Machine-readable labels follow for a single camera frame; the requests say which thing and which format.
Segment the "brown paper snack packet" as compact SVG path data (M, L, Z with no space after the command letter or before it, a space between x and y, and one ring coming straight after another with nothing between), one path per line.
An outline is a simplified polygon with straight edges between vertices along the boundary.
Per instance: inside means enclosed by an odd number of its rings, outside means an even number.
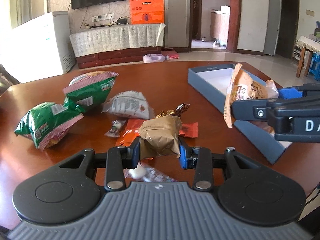
M139 129L140 160L172 154L179 158L180 127L180 118L172 115L143 122Z

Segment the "black set-top box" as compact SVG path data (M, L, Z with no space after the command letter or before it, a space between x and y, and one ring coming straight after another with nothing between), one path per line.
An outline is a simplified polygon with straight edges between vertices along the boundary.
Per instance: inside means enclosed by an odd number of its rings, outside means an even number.
M116 23L117 24L128 24L129 20L127 17L121 17L121 18L117 19Z

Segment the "blue plastic stool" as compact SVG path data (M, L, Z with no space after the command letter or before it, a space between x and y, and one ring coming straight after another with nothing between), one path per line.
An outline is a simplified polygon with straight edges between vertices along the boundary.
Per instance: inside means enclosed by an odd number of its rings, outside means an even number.
M309 74L312 74L316 81L320 80L320 54L314 53L311 58Z

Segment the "orange long snack bar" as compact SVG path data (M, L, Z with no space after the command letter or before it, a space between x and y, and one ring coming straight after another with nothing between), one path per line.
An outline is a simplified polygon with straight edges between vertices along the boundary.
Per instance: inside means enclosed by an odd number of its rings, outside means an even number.
M186 138L196 138L199 136L199 123L181 124L179 136Z

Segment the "wooden side table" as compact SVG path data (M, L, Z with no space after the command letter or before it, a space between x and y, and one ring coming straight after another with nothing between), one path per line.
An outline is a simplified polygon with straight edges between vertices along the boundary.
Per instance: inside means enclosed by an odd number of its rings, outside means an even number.
M305 36L300 36L296 46L301 49L300 60L296 72L296 77L300 78L301 72L305 67L304 76L307 76L310 70L311 60L314 53L319 53L319 40L312 40Z

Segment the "gold wrapped candy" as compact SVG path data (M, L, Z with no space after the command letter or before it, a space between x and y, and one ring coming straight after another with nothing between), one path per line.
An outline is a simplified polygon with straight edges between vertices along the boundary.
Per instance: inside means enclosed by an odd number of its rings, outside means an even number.
M155 118L161 118L163 116L172 115L181 117L181 114L186 112L189 109L190 105L188 103L183 103L177 106L175 109L168 110L168 111L161 111Z

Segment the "orange square snack packet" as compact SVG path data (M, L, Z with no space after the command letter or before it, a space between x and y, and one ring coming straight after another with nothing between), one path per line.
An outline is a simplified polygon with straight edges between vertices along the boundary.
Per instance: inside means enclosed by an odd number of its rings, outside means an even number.
M143 122L143 119L129 119L115 146L130 146L135 138L139 136L139 129Z

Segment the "wall power strip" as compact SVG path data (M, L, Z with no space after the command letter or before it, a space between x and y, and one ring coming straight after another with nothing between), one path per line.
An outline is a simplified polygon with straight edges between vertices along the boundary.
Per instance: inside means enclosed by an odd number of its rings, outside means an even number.
M115 13L109 13L109 14L103 14L103 15L97 15L92 17L92 22L98 22L98 21L108 21L115 19Z

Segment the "grey refrigerator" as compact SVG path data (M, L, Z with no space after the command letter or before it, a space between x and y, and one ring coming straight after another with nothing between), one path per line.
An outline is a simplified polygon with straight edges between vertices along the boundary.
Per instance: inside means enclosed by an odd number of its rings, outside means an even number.
M281 0L269 0L268 22L266 29L264 54L274 56L276 53L281 19Z

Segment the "tv cabinet with lace cloth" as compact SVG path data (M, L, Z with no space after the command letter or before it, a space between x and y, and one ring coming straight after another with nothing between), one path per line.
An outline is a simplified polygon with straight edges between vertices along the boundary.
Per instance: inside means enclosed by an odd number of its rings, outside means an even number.
M146 54L159 54L164 47L164 23L122 24L71 34L80 69L142 61Z

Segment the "green chip bag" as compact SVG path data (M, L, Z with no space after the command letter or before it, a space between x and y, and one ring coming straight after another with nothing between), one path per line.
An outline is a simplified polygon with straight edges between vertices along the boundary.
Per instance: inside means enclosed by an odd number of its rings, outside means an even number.
M61 104L44 102L24 115L14 133L32 140L36 149L44 150L59 143L83 117Z
M115 72L95 71L74 77L62 90L65 95L63 107L86 113L103 104L118 75Z

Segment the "white chest freezer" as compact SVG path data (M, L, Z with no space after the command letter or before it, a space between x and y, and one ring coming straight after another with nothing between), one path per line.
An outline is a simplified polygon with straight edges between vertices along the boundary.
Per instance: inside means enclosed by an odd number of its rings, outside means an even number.
M68 12L54 11L7 32L1 64L21 83L66 74L75 65Z

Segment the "blue shallow cardboard box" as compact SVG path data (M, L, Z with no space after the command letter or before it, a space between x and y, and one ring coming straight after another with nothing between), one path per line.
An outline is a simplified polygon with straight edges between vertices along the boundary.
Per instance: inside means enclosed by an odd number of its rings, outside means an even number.
M227 87L235 64L201 66L188 70L188 83L221 113L224 111ZM249 121L236 120L237 128L268 160L274 164L291 142L277 141L274 136Z

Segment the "grey white snack packet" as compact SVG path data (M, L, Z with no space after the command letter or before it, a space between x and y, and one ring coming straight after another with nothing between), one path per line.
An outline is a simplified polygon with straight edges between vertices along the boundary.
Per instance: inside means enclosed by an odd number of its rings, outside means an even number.
M103 104L102 112L129 119L152 119L153 108L141 92L128 90L115 95Z

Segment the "pink item on floor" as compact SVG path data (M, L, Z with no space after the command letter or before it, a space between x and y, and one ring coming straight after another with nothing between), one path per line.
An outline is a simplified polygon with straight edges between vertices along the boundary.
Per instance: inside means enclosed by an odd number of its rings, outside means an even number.
M173 48L163 48L161 49L161 54L166 57L166 59L179 59L179 54Z

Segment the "orange cardboard box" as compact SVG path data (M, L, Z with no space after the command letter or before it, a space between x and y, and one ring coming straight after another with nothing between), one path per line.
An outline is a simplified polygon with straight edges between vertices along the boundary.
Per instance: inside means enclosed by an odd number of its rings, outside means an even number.
M164 0L129 0L132 24L164 23Z

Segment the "tan cookie snack packet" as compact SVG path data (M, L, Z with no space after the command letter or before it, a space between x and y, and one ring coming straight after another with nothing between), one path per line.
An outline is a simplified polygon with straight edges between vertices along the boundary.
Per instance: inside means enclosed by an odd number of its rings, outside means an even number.
M267 80L266 85L254 81L251 76L242 69L242 64L237 63L232 71L230 84L227 87L223 118L228 128L233 127L231 105L235 101L275 99L279 92L273 80Z

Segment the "small clear candy packet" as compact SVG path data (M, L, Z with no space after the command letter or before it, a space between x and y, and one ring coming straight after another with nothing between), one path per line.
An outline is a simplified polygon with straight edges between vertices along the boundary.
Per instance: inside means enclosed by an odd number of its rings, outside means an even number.
M111 137L111 138L119 138L121 129L125 124L126 124L126 120L112 121L111 128L105 133L105 136Z

